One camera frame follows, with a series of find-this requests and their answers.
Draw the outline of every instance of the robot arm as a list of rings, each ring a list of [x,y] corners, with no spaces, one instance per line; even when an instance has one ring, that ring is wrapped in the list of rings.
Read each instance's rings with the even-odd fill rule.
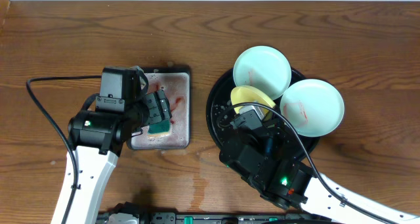
[[[67,223],[95,223],[105,186],[117,165],[113,152],[100,154],[98,148],[78,146],[73,152],[79,168],[79,187],[75,192]],[[62,222],[73,185],[73,165],[67,154],[66,174],[51,223]]]
[[[74,198],[73,164],[67,154],[66,174],[51,223],[94,223],[105,186],[114,170],[124,142],[141,127],[169,120],[169,101],[162,90],[146,94],[148,80],[139,68],[105,68],[95,111],[92,100],[70,120],[69,142],[75,156],[79,180]],[[69,200],[72,205],[68,213]]]
[[[420,223],[420,217],[386,207],[343,188],[328,179],[324,174],[321,174],[321,176],[327,185],[333,188],[337,194],[371,213],[395,223]],[[301,208],[308,213],[328,217],[339,223],[382,223],[341,203],[334,196],[330,195],[317,178],[313,177],[310,179],[304,196],[308,200],[305,203],[301,203]]]
[[[285,157],[282,147],[274,146],[281,144],[281,139],[276,138],[279,129],[273,126],[278,121],[263,121],[258,108],[246,110],[245,107],[232,120],[234,131],[221,146],[219,158],[258,190],[261,198],[285,210],[292,206],[340,223],[382,223],[351,208],[347,201],[388,220],[387,223],[420,223],[420,217],[360,196],[320,174],[326,185],[346,200],[341,202],[321,184],[312,168]]]

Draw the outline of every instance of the green led light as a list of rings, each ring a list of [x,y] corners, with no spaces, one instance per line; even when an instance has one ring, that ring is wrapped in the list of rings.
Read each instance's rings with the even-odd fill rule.
[[[280,180],[280,183],[282,184],[282,185],[287,185],[287,177],[283,177],[281,180]]]

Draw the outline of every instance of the white bowl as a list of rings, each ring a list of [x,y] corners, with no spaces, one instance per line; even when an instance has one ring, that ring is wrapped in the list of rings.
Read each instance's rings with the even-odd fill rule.
[[[278,50],[257,46],[238,57],[233,75],[236,86],[256,87],[275,100],[289,87],[291,68],[286,57]]]
[[[280,110],[298,134],[319,137],[339,126],[345,107],[334,86],[318,79],[305,79],[284,92]]]

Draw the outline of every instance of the water stain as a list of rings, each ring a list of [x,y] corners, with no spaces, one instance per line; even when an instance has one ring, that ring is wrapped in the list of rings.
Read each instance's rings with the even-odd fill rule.
[[[200,208],[201,203],[204,201],[205,198],[205,188],[209,184],[209,182],[202,178],[199,173],[194,174],[193,177],[193,188],[194,188],[194,195],[191,201],[191,207],[188,208],[189,212],[202,212],[203,210]]]

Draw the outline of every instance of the red stain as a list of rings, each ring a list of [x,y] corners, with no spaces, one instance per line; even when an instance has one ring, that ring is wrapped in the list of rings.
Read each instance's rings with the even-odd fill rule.
[[[253,71],[251,70],[250,72],[248,72],[248,76],[249,76],[249,85],[252,86],[252,75],[253,75]]]
[[[284,116],[287,119],[289,119],[289,116],[287,114],[287,107],[291,106],[291,105],[296,105],[296,104],[299,105],[300,114],[304,117],[304,121],[297,126],[297,127],[301,127],[301,126],[304,126],[308,123],[308,116],[306,116],[306,112],[305,112],[305,108],[303,106],[303,103],[301,103],[301,102],[285,103],[284,106],[283,106],[283,113],[284,113]]]
[[[184,97],[177,97],[177,99],[175,99],[175,104],[171,105],[171,113],[177,109],[178,105],[180,102],[185,101]]]
[[[160,89],[160,84],[159,83],[154,83],[149,85],[149,90],[147,90],[147,93],[153,93],[156,92]]]

